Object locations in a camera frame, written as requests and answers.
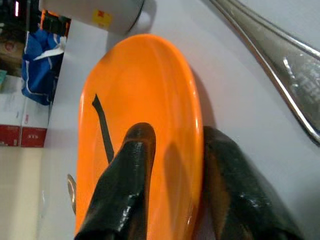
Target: white table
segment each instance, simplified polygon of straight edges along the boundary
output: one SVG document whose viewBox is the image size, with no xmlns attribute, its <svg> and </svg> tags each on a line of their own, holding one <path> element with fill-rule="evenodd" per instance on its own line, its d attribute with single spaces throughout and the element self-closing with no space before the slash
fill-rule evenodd
<svg viewBox="0 0 320 240">
<path fill-rule="evenodd" d="M 201 0 L 146 3 L 155 12 L 150 32 L 175 44 L 194 71 L 204 124 L 233 138 L 273 185 L 306 239 L 320 239 L 320 149 L 302 130 L 255 58 L 217 10 Z M 273 15 L 276 23 L 286 23 L 286 16 L 281 18 L 276 8 Z M 289 31 L 305 36 L 305 29 L 296 31 L 290 23 Z M 307 37 L 320 48 L 319 31 Z M 40 240 L 73 238 L 75 216 L 67 174 L 76 177 L 80 94 L 91 69 L 119 39 L 77 21 L 71 24 L 42 157 Z"/>
</svg>

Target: small metal object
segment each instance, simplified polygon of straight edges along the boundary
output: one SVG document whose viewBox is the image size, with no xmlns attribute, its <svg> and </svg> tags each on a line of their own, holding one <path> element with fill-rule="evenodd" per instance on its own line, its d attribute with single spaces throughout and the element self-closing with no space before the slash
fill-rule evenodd
<svg viewBox="0 0 320 240">
<path fill-rule="evenodd" d="M 320 144 L 320 52 L 237 0 L 210 0 L 248 44 L 306 132 Z"/>
<path fill-rule="evenodd" d="M 76 214 L 76 182 L 74 178 L 68 174 L 67 175 L 68 192 L 70 195 L 71 206 L 74 214 Z"/>
</svg>

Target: orange plate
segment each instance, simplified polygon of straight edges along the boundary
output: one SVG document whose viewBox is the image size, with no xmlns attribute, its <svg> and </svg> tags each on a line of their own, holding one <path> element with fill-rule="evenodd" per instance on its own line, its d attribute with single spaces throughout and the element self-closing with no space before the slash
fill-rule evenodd
<svg viewBox="0 0 320 240">
<path fill-rule="evenodd" d="M 117 44 L 96 65 L 79 106 L 76 231 L 96 183 L 108 166 L 98 96 L 114 155 L 128 129 L 146 122 L 156 134 L 149 195 L 147 239 L 191 238 L 202 187 L 203 124 L 193 74 L 170 42 L 150 34 Z"/>
</svg>

